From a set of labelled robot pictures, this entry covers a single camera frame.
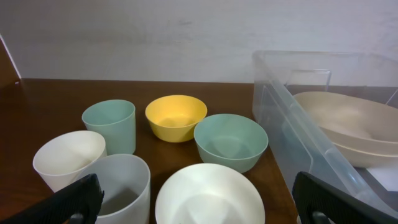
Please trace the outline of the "white label in bin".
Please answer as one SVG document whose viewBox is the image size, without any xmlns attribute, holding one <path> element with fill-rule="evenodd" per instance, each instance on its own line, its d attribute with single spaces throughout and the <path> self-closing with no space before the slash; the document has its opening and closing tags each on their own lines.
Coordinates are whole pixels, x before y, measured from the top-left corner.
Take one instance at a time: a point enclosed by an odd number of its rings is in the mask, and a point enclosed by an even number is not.
<svg viewBox="0 0 398 224">
<path fill-rule="evenodd" d="M 370 167 L 367 171 L 389 192 L 398 188 L 397 163 L 387 166 Z"/>
</svg>

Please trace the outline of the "cream plate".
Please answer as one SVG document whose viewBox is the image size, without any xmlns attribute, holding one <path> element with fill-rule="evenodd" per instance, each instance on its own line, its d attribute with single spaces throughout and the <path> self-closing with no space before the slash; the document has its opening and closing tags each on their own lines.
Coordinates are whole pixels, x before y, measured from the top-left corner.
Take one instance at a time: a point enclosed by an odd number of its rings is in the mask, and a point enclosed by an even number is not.
<svg viewBox="0 0 398 224">
<path fill-rule="evenodd" d="M 397 156 L 386 156 L 369 152 L 358 151 L 334 143 L 334 146 L 342 153 L 353 167 L 370 168 L 389 166 L 397 163 Z"/>
</svg>

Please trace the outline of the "yellow small bowl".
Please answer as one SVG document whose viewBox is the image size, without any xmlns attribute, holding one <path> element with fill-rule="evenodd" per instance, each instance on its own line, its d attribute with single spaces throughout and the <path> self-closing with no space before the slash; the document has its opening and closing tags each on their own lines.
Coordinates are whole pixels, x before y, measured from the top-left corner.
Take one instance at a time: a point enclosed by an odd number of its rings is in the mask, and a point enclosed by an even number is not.
<svg viewBox="0 0 398 224">
<path fill-rule="evenodd" d="M 152 132 L 166 142 L 193 139 L 195 126 L 202 121 L 208 108 L 202 100 L 187 95 L 169 95 L 150 102 L 145 110 Z"/>
</svg>

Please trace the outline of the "green small bowl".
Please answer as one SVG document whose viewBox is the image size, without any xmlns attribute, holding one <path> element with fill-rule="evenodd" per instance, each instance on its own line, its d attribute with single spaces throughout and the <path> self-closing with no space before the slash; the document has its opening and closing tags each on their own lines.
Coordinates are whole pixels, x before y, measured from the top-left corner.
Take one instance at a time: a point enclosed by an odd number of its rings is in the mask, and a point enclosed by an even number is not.
<svg viewBox="0 0 398 224">
<path fill-rule="evenodd" d="M 240 173 L 252 169 L 268 147 L 265 130 L 237 114 L 214 114 L 199 122 L 194 139 L 204 163 L 219 164 Z"/>
</svg>

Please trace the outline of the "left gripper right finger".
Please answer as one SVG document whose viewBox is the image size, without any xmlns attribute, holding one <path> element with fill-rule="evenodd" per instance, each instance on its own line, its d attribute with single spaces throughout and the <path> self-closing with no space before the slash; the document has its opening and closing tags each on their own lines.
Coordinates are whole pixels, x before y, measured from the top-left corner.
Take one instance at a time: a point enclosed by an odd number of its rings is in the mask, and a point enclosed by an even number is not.
<svg viewBox="0 0 398 224">
<path fill-rule="evenodd" d="M 397 224 L 394 218 L 309 174 L 299 172 L 292 196 L 303 224 Z"/>
</svg>

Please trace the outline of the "green cup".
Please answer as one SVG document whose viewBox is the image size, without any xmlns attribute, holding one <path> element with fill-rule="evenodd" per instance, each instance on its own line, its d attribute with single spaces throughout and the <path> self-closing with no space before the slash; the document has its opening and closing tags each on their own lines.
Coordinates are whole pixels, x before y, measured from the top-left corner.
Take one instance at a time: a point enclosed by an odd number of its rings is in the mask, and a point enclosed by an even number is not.
<svg viewBox="0 0 398 224">
<path fill-rule="evenodd" d="M 106 100 L 87 108 L 81 119 L 87 130 L 102 135 L 107 155 L 134 154 L 136 107 L 127 100 Z"/>
</svg>

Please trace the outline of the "cream cup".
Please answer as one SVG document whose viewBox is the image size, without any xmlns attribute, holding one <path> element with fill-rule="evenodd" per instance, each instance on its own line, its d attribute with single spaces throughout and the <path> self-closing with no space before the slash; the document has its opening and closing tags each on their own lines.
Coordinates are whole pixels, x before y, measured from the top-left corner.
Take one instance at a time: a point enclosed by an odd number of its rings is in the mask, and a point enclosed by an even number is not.
<svg viewBox="0 0 398 224">
<path fill-rule="evenodd" d="M 107 156 L 104 137 L 94 131 L 74 131 L 44 144 L 32 165 L 53 192 L 71 184 L 94 161 Z"/>
</svg>

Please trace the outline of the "white small bowl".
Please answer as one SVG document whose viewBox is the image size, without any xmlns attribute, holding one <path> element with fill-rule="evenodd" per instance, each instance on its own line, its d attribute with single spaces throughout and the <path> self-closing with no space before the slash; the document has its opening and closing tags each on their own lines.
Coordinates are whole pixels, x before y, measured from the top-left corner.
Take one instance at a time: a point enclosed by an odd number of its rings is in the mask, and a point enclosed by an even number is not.
<svg viewBox="0 0 398 224">
<path fill-rule="evenodd" d="M 265 224 L 257 188 L 241 173 L 201 163 L 176 171 L 155 202 L 158 224 Z"/>
</svg>

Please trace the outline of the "beige bowl plate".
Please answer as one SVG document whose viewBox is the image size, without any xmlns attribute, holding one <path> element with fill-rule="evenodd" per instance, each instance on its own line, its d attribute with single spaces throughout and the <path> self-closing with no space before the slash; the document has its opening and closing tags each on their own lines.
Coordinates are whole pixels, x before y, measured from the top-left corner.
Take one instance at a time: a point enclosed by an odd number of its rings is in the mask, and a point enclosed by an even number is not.
<svg viewBox="0 0 398 224">
<path fill-rule="evenodd" d="M 397 155 L 397 109 L 375 101 L 324 91 L 294 95 L 303 110 L 336 144 Z"/>
</svg>

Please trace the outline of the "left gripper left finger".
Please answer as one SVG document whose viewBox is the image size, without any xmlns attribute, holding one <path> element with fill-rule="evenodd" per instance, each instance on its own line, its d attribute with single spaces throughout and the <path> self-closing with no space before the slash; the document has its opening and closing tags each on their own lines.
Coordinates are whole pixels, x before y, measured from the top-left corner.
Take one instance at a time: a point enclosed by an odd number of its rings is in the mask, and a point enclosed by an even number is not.
<svg viewBox="0 0 398 224">
<path fill-rule="evenodd" d="M 97 175 L 88 174 L 1 223 L 95 224 L 103 199 Z"/>
</svg>

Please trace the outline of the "grey cup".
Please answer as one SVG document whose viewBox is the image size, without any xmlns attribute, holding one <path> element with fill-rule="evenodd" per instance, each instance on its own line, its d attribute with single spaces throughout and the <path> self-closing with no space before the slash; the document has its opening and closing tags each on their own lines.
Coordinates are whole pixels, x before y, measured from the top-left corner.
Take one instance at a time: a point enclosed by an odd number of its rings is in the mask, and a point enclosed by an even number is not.
<svg viewBox="0 0 398 224">
<path fill-rule="evenodd" d="M 104 199 L 96 223 L 148 224 L 150 214 L 150 169 L 132 154 L 103 157 L 83 169 L 74 180 L 96 174 Z"/>
</svg>

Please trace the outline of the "clear plastic storage bin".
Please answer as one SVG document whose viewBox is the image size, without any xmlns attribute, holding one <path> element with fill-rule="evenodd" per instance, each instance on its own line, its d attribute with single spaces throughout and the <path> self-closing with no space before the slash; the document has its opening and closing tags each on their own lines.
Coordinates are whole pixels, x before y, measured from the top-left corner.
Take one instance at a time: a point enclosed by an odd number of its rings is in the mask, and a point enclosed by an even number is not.
<svg viewBox="0 0 398 224">
<path fill-rule="evenodd" d="M 252 59 L 252 112 L 287 187 L 308 172 L 396 217 L 397 61 L 271 50 Z"/>
</svg>

